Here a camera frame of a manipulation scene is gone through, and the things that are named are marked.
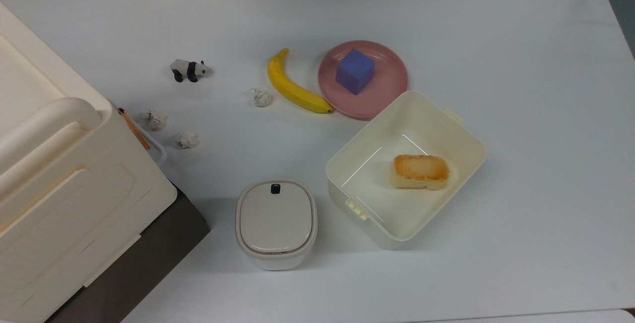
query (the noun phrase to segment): white storage box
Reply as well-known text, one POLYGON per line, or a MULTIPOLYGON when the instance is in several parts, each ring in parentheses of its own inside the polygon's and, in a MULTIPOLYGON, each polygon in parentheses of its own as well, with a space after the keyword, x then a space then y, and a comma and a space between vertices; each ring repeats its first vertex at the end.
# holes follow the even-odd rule
POLYGON ((297 181, 253 183, 236 205, 236 240, 263 269, 290 269, 309 254, 318 233, 311 192, 297 181))
POLYGON ((0 320, 41 323, 177 191, 107 99, 0 4, 0 320))
POLYGON ((405 92, 377 115, 326 165, 331 199, 381 248, 410 240, 485 160, 485 146, 419 92, 405 92), (451 170, 442 190, 395 189, 397 155, 434 155, 451 170))

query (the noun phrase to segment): purple cube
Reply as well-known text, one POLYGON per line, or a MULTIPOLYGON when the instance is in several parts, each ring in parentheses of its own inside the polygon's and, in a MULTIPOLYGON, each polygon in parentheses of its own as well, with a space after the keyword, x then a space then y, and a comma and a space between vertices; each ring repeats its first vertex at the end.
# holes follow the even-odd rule
POLYGON ((357 95, 373 78, 375 62, 357 49, 352 49, 337 66, 335 81, 357 95))

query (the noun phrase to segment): banana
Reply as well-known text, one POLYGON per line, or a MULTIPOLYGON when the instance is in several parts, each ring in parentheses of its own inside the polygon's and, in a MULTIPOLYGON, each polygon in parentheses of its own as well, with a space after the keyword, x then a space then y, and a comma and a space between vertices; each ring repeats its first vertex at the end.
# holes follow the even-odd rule
POLYGON ((276 90, 286 97, 286 99, 302 108, 317 113, 332 113, 333 107, 324 100, 324 98, 306 88, 301 88, 284 74, 284 58, 288 53, 289 49, 284 48, 277 55, 269 59, 267 63, 267 74, 271 84, 274 85, 276 90))

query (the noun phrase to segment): toy panda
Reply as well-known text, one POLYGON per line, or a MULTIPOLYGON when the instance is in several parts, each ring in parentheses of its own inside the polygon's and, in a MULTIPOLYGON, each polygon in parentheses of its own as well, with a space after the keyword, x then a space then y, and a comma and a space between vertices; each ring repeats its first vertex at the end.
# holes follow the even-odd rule
POLYGON ((200 61, 200 64, 198 64, 195 61, 176 60, 170 65, 170 70, 174 72, 174 79, 177 82, 183 82, 184 75, 188 77, 188 80, 197 82, 198 76, 211 74, 211 69, 209 69, 203 61, 200 61))

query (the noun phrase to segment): small lidded container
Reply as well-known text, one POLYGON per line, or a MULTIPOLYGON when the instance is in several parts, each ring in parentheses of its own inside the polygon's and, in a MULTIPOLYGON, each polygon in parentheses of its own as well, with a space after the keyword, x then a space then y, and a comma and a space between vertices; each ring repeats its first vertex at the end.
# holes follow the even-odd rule
POLYGON ((294 268, 311 250, 317 232, 315 201, 297 181, 253 183, 238 199, 236 240, 260 268, 294 268))

